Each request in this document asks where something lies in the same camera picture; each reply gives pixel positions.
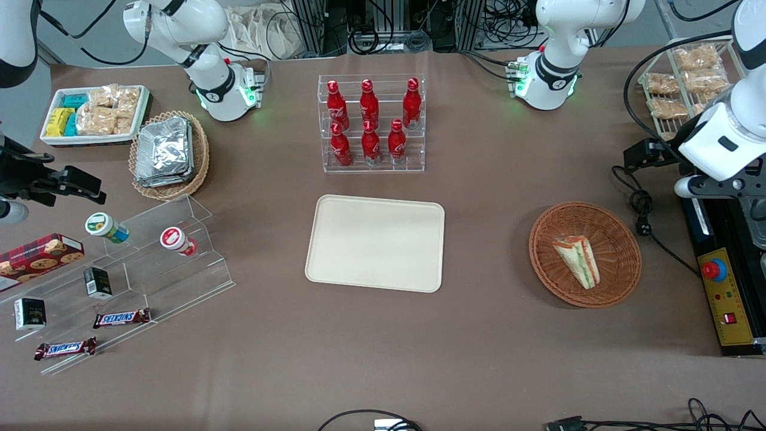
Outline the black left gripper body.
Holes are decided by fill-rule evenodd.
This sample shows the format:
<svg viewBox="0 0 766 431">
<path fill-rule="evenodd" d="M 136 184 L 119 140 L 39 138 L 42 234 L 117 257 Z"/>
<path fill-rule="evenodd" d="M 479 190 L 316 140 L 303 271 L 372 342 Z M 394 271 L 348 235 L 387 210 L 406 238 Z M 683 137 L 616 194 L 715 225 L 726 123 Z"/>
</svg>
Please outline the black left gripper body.
<svg viewBox="0 0 766 431">
<path fill-rule="evenodd" d="M 679 165 L 679 170 L 689 170 L 689 161 L 680 154 L 679 147 L 683 143 L 681 138 L 671 140 L 658 139 L 656 141 L 660 150 L 660 157 L 655 166 L 665 167 L 670 165 Z"/>
</svg>

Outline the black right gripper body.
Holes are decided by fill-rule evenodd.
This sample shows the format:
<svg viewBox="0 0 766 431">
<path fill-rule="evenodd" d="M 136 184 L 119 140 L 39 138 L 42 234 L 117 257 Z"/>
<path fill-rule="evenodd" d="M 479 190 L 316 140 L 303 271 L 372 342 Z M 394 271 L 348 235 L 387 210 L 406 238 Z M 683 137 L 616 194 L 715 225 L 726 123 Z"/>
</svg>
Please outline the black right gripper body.
<svg viewBox="0 0 766 431">
<path fill-rule="evenodd" d="M 3 138 L 1 145 L 1 196 L 6 199 L 22 199 L 34 202 L 55 202 L 54 193 L 37 189 L 44 186 L 55 170 L 46 164 L 55 161 L 49 153 L 36 153 L 11 138 Z"/>
</svg>

